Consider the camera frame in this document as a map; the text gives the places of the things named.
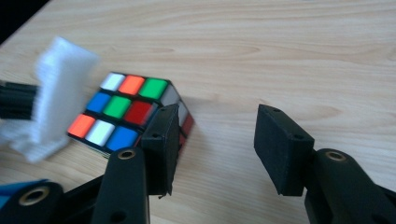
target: wooden surface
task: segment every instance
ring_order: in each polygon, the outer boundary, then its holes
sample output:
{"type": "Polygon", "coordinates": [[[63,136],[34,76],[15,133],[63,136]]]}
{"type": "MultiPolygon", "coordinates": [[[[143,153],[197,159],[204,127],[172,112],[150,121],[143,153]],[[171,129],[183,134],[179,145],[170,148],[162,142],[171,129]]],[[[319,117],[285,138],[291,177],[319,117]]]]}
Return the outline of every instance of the wooden surface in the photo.
{"type": "MultiPolygon", "coordinates": [[[[396,2],[54,0],[0,48],[0,78],[37,84],[56,35],[109,71],[172,80],[196,120],[174,194],[152,223],[306,223],[304,198],[278,196],[253,148],[257,107],[278,107],[396,190],[396,2]]],[[[39,164],[0,149],[0,183],[49,178],[70,190],[106,160],[72,142],[39,164]]]]}

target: puzzle cube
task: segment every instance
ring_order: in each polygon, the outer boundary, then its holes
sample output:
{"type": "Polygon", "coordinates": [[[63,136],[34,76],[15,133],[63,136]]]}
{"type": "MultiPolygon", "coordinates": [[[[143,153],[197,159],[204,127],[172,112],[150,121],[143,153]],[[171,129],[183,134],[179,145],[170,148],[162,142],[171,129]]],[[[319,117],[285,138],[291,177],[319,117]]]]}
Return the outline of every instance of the puzzle cube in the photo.
{"type": "Polygon", "coordinates": [[[139,146],[140,137],[156,111],[172,104],[178,104],[182,149],[194,120],[172,82],[110,73],[67,133],[108,158],[113,151],[139,146]]]}

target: orange square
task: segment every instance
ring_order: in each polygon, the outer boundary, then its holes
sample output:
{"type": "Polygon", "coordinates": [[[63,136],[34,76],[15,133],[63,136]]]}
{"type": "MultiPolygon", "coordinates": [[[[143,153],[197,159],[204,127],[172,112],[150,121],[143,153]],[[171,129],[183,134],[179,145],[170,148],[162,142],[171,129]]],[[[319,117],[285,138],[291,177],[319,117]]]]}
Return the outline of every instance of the orange square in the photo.
{"type": "Polygon", "coordinates": [[[94,122],[94,118],[80,114],[67,131],[77,137],[83,138],[94,122]]]}
{"type": "Polygon", "coordinates": [[[144,82],[145,79],[142,77],[127,76],[122,82],[119,91],[126,94],[136,95],[144,82]]]}

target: dark background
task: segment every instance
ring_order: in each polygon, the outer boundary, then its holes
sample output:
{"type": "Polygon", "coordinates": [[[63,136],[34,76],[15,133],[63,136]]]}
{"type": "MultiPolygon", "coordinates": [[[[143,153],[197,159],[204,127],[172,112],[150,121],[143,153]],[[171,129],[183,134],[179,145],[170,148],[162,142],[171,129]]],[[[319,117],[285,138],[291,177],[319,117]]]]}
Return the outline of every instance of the dark background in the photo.
{"type": "Polygon", "coordinates": [[[48,1],[2,0],[0,2],[0,45],[48,1]]]}

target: green square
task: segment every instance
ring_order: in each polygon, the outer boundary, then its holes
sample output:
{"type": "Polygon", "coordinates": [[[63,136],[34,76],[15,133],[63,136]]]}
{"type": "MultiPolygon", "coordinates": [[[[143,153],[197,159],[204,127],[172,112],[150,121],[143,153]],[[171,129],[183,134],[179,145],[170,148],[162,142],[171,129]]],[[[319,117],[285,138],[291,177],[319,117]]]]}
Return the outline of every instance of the green square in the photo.
{"type": "Polygon", "coordinates": [[[131,101],[124,97],[113,96],[108,102],[104,113],[116,119],[122,118],[131,101]]]}
{"type": "Polygon", "coordinates": [[[148,78],[146,79],[146,82],[140,90],[139,94],[144,97],[158,100],[160,99],[167,85],[168,83],[165,80],[148,78]]]}

